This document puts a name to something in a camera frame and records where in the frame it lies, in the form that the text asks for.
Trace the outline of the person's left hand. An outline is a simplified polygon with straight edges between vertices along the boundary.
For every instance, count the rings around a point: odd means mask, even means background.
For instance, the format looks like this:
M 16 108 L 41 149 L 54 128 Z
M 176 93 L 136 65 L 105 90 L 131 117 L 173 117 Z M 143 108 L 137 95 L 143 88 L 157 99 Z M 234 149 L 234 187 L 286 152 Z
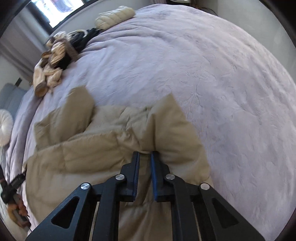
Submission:
M 21 217 L 26 217 L 28 212 L 22 199 L 18 203 L 9 203 L 7 205 L 7 211 L 10 219 L 21 228 L 30 227 L 31 224 L 28 220 L 23 221 Z

